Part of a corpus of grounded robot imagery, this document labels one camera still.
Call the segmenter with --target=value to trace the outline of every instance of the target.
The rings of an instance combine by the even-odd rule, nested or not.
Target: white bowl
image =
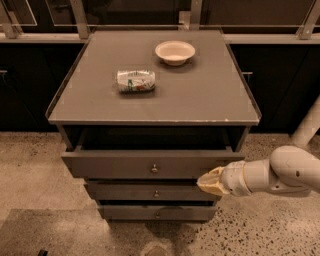
[[[186,42],[166,41],[159,44],[155,52],[168,65],[179,66],[191,58],[196,50]]]

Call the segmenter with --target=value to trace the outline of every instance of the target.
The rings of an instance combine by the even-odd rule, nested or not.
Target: concrete floor
[[[246,160],[290,144],[252,135]],[[308,148],[320,157],[320,137]],[[0,133],[0,255],[320,255],[320,195],[224,196],[208,223],[107,223],[60,159],[59,134]]]

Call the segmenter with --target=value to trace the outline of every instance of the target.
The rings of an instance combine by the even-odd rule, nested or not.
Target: drawer unit
[[[167,66],[154,48],[168,40],[191,43],[195,56]],[[220,197],[200,191],[197,178],[243,160],[260,119],[220,32],[96,31],[74,69],[48,119],[67,145],[63,161],[85,178],[103,218],[210,220]],[[155,89],[119,93],[117,71],[137,69],[155,72]]]

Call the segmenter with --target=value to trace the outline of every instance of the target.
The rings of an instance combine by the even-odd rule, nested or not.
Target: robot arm
[[[197,185],[216,195],[320,192],[320,160],[297,147],[283,146],[273,151],[269,159],[218,167],[201,176]]]

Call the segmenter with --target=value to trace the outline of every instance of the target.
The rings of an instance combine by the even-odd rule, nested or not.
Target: drawer front
[[[195,185],[87,184],[95,200],[217,201]]]
[[[244,159],[241,153],[203,150],[65,152],[75,177],[91,179],[195,179],[217,166]]]
[[[215,206],[118,206],[100,207],[102,218],[112,220],[181,220],[209,221],[216,212]]]

